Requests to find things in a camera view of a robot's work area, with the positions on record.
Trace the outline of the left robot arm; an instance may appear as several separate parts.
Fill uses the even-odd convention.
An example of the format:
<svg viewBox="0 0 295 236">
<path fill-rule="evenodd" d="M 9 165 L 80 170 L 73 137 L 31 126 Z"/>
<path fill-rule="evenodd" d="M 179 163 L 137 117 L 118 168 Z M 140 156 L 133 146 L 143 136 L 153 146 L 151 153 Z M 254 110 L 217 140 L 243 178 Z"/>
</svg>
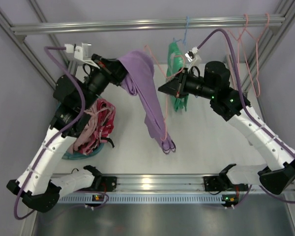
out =
<svg viewBox="0 0 295 236">
<path fill-rule="evenodd" d="M 94 54 L 91 62 L 90 74 L 84 82 L 69 72 L 58 79 L 53 97 L 60 105 L 45 139 L 24 173 L 7 184 L 7 189 L 32 210 L 45 213 L 60 198 L 75 191 L 102 189 L 102 173 L 90 165 L 60 178 L 52 177 L 56 165 L 90 120 L 85 110 L 95 103 L 109 84 L 119 86 L 128 73 L 117 59 Z"/>
</svg>

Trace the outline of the pink wire hanger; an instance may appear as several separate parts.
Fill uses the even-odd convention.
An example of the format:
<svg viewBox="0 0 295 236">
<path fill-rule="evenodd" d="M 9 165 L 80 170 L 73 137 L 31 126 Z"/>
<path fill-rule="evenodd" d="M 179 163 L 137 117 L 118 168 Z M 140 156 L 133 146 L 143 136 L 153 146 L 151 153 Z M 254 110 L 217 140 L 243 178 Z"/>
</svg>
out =
<svg viewBox="0 0 295 236">
<path fill-rule="evenodd" d="M 166 73 L 164 72 L 164 70 L 162 69 L 160 63 L 158 62 L 158 60 L 156 59 L 156 57 L 154 56 L 151 48 L 149 47 L 148 44 L 146 44 L 144 46 L 144 51 L 148 51 L 150 56 L 152 57 L 152 59 L 154 60 L 154 62 L 156 63 L 157 67 L 159 68 L 160 72 L 162 73 L 163 77 L 165 78 L 165 81 L 168 82 L 170 79 L 173 79 L 174 76 L 178 75 L 180 72 L 183 71 L 184 67 L 182 67 L 177 73 L 171 75 L 171 76 L 166 76 Z M 167 129 L 167 117 L 168 117 L 168 100 L 169 100 L 169 96 L 166 96 L 166 106 L 165 106 L 165 117 L 163 118 L 163 122 L 165 125 L 165 136 L 163 138 L 161 138 L 161 141 L 165 141 L 167 139 L 168 136 L 168 129 Z"/>
</svg>

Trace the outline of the purple trousers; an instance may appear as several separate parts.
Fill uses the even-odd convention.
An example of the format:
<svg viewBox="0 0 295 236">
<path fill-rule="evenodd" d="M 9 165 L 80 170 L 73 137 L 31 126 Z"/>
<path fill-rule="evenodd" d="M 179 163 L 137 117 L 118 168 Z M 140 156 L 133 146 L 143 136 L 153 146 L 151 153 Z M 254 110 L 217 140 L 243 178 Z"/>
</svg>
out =
<svg viewBox="0 0 295 236">
<path fill-rule="evenodd" d="M 164 117 L 154 83 L 152 59 L 143 51 L 134 50 L 118 58 L 128 74 L 121 87 L 132 96 L 138 96 L 144 111 L 145 125 L 165 154 L 176 151 L 176 145 L 166 131 Z"/>
</svg>

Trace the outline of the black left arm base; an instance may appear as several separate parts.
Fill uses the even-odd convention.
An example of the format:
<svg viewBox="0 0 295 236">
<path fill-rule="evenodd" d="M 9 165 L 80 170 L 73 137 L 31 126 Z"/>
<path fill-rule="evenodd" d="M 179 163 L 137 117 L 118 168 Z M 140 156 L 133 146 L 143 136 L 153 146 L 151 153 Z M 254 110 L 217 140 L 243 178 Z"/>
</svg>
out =
<svg viewBox="0 0 295 236">
<path fill-rule="evenodd" d="M 117 187 L 116 176 L 105 176 L 96 167 L 87 165 L 83 167 L 92 173 L 94 180 L 90 187 L 84 188 L 84 191 L 97 191 L 97 192 L 113 192 Z"/>
</svg>

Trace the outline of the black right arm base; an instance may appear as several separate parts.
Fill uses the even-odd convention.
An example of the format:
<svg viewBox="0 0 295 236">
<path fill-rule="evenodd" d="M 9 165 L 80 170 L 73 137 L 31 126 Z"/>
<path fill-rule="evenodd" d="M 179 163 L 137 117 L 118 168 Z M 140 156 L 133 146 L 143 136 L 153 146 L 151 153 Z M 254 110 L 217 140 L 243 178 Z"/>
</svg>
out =
<svg viewBox="0 0 295 236">
<path fill-rule="evenodd" d="M 235 187 L 227 177 L 228 171 L 236 164 L 230 164 L 225 167 L 219 174 L 203 177 L 206 192 L 223 192 L 234 190 Z"/>
</svg>

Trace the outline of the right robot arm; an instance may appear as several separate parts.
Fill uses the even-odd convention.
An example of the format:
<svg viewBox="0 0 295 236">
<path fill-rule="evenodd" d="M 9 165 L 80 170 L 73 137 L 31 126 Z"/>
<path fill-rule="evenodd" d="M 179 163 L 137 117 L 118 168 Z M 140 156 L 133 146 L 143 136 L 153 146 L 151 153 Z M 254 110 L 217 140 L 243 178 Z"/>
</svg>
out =
<svg viewBox="0 0 295 236">
<path fill-rule="evenodd" d="M 258 116 L 242 92 L 231 88 L 230 71 L 224 63 L 210 61 L 204 75 L 194 75 L 198 67 L 183 70 L 158 88 L 176 98 L 189 94 L 209 99 L 210 107 L 236 128 L 265 160 L 263 165 L 230 164 L 219 173 L 219 181 L 230 185 L 259 185 L 279 195 L 295 180 L 295 150 L 288 147 Z"/>
</svg>

